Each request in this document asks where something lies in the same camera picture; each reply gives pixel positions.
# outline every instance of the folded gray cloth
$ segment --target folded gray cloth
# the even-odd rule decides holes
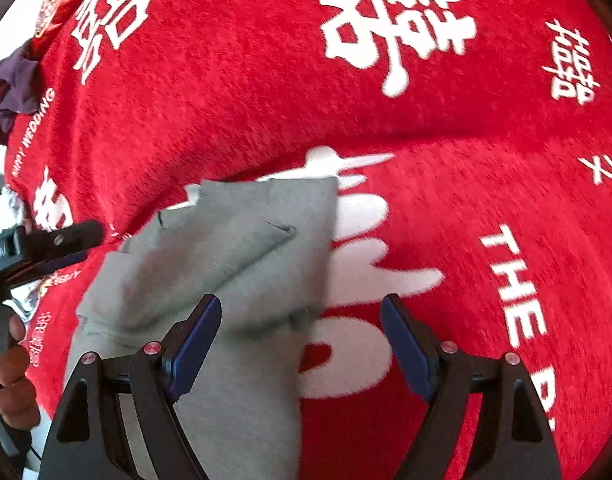
[[[334,178],[203,182],[195,206],[159,212],[107,255],[78,307],[67,376],[86,351],[161,340],[215,294],[222,326],[179,420],[211,480],[294,479],[297,368],[323,310],[336,203]],[[122,411],[138,471],[154,479],[130,397]]]

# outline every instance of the finger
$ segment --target finger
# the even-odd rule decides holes
[[[13,336],[15,341],[22,341],[24,336],[26,335],[26,329],[24,328],[24,324],[22,320],[17,316],[13,316],[10,318],[8,322],[8,329],[10,330],[10,335]]]
[[[24,412],[16,413],[15,415],[2,415],[2,417],[6,424],[16,430],[32,430],[40,422],[39,408],[37,406],[32,406]]]
[[[28,365],[30,357],[23,346],[13,346],[4,355],[0,356],[0,384],[10,386],[22,378]]]
[[[35,387],[26,377],[0,390],[0,413],[17,415],[36,405]]]

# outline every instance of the purple cloth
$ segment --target purple cloth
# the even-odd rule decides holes
[[[34,114],[39,98],[34,84],[39,63],[30,59],[30,40],[0,61],[0,146],[8,143],[17,114]]]

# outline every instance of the red blanket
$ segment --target red blanket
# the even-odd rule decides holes
[[[39,226],[108,228],[29,330],[49,413],[107,251],[185,184],[297,170],[280,176],[341,176],[302,479],[389,480],[410,445],[424,405],[380,329],[389,292],[469,352],[522,356],[565,478],[595,458],[612,431],[612,44],[584,0],[85,0],[42,71],[6,176]]]

